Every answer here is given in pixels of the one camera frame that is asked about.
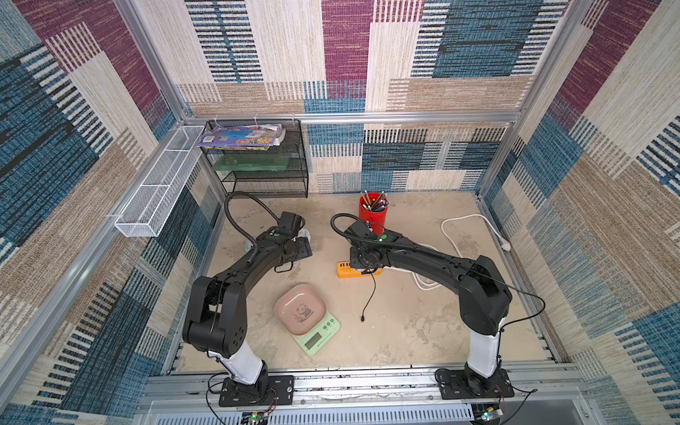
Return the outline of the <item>orange power strip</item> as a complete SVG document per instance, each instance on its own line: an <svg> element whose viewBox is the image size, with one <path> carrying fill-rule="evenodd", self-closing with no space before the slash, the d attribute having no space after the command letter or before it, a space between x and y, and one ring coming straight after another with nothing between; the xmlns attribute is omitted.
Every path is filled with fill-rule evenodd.
<svg viewBox="0 0 680 425"><path fill-rule="evenodd" d="M371 273L363 269L357 269L352 267L349 261L340 261L336 264L336 275L340 279L359 278L369 276L370 274L380 276L382 272L382 269L377 269L377 271Z"/></svg>

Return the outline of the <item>pink panda scale bowl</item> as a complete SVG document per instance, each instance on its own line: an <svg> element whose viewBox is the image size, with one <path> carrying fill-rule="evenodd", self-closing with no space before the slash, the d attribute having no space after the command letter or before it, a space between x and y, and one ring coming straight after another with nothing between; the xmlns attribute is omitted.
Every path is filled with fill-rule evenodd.
<svg viewBox="0 0 680 425"><path fill-rule="evenodd" d="M301 283L281 296L274 317L292 336L304 336L326 316L328 307L311 284Z"/></svg>

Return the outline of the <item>green electronic kitchen scale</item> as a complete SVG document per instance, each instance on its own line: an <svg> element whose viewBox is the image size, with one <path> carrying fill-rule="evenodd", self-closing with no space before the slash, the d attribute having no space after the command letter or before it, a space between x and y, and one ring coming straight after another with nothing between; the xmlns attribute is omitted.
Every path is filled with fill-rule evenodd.
<svg viewBox="0 0 680 425"><path fill-rule="evenodd" d="M310 357L315 356L341 329L340 321L330 312L302 336L294 336L300 348Z"/></svg>

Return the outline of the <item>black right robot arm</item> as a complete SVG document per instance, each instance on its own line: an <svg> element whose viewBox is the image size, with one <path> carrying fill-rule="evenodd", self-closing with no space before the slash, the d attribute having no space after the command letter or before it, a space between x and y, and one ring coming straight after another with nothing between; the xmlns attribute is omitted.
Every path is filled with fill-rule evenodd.
<svg viewBox="0 0 680 425"><path fill-rule="evenodd" d="M464 368L467 385L492 386L499 377L500 339L508 321L512 291L526 297L541 297L505 283L493 260L475 260L441 253L404 235L385 229L377 235L371 226L352 214L335 214L330 226L351 244L353 266L371 274L377 269L396 268L429 278L452 291L459 300L460 317L470 330L469 357Z"/></svg>

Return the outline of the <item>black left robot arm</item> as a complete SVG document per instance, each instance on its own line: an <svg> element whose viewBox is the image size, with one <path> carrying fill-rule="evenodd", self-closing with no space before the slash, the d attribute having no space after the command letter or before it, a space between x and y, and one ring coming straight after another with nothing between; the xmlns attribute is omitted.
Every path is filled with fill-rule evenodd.
<svg viewBox="0 0 680 425"><path fill-rule="evenodd" d="M233 198L254 201L274 219L274 226L257 237L249 234L230 212ZM223 365L235 384L262 392L267 389L267 365L246 342L247 296L268 272L309 258L312 250L308 238L299 235L306 222L298 214L276 214L263 201L242 191L228 195L223 210L251 248L226 270L215 276L200 276L191 285L182 341Z"/></svg>

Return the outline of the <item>red pencil cup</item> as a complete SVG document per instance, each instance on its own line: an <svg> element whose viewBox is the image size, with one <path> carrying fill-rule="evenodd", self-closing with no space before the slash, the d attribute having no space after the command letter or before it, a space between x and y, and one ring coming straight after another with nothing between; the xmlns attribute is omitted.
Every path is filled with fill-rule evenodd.
<svg viewBox="0 0 680 425"><path fill-rule="evenodd" d="M384 233L384 224L387 212L388 207L385 211L377 213L365 211L361 208L361 206L359 206L359 219L361 221L366 221L370 228L372 228L373 232L380 236L382 233Z"/></svg>

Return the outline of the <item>pencils in cup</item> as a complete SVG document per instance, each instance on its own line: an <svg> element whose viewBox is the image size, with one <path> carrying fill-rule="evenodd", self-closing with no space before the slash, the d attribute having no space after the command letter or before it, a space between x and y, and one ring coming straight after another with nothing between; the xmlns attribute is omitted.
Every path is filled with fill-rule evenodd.
<svg viewBox="0 0 680 425"><path fill-rule="evenodd" d="M387 209L389 201L386 198L385 192L369 193L368 191L362 191L359 205L365 211L381 213Z"/></svg>

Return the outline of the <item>green folder in shelf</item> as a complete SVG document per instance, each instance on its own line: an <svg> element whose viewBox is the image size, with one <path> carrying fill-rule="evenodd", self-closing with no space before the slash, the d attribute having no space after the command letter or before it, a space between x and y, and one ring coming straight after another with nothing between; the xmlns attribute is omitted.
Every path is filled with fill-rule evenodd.
<svg viewBox="0 0 680 425"><path fill-rule="evenodd" d="M219 172L285 171L289 163L290 157L285 154L226 155L212 168Z"/></svg>

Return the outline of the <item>colourful magazine on shelf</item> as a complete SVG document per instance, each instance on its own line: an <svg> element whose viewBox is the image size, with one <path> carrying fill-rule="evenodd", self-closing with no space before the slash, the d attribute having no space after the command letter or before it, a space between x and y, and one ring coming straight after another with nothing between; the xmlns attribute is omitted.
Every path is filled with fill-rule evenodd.
<svg viewBox="0 0 680 425"><path fill-rule="evenodd" d="M221 126L207 130L200 136L198 147L223 151L267 151L281 144L286 129L281 124Z"/></svg>

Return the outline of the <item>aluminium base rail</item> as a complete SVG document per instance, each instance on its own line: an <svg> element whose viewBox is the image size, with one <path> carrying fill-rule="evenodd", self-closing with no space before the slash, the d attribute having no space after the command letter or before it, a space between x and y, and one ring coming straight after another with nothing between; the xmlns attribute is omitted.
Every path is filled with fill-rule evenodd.
<svg viewBox="0 0 680 425"><path fill-rule="evenodd" d="M289 375L273 406L222 407L221 377L190 373L152 377L136 409L135 424L481 424L499 407L499 424L600 424L572 364L512 361L505 369L513 395L471 398L442 395L437 365L384 368L275 370Z"/></svg>

